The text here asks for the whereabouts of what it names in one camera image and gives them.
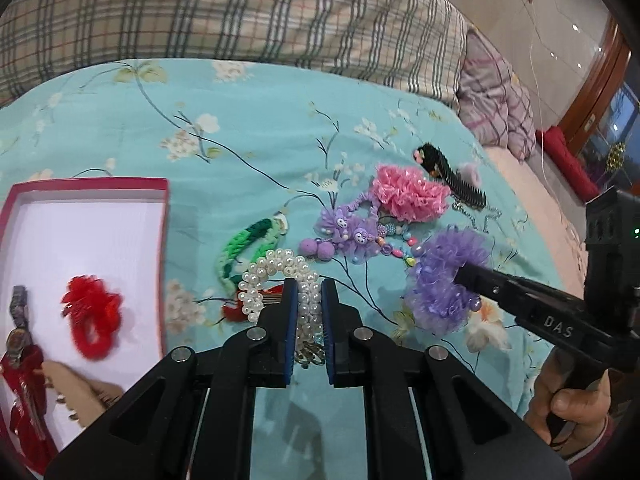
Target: red scrunchie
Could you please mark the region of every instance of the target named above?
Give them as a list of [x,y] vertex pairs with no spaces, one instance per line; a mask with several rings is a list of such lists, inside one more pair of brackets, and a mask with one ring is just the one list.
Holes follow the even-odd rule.
[[113,346],[113,333],[120,327],[122,296],[111,294],[95,276],[76,276],[62,298],[62,316],[71,318],[71,335],[87,359],[104,359]]

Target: wooden frame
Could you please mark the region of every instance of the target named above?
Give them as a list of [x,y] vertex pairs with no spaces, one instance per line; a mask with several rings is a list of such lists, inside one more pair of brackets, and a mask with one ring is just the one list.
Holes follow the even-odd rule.
[[631,50],[612,16],[584,85],[558,124],[569,151],[576,155],[595,131],[609,102],[622,85]]

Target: fingernail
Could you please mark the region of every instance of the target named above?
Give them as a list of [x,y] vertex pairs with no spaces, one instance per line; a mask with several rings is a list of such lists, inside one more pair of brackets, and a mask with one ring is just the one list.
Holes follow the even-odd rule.
[[554,409],[564,412],[569,407],[569,395],[559,393],[554,397]]

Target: pink ruffled hair tie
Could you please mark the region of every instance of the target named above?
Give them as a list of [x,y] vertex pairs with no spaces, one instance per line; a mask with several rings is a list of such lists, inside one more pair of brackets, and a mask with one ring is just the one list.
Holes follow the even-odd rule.
[[449,186],[424,177],[421,168],[400,168],[379,164],[371,192],[396,219],[428,222],[442,216],[449,207]]

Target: pearl bracelet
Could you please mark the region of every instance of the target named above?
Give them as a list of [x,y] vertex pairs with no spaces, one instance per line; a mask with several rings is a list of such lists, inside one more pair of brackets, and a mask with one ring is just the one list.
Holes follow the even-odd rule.
[[294,256],[291,249],[268,250],[265,257],[249,264],[247,272],[238,283],[238,300],[242,301],[242,311],[252,323],[258,321],[262,302],[262,284],[270,276],[282,272],[286,278],[298,282],[298,321],[296,324],[296,349],[304,342],[315,342],[322,335],[322,317],[320,307],[320,284],[317,272],[311,270],[304,256]]

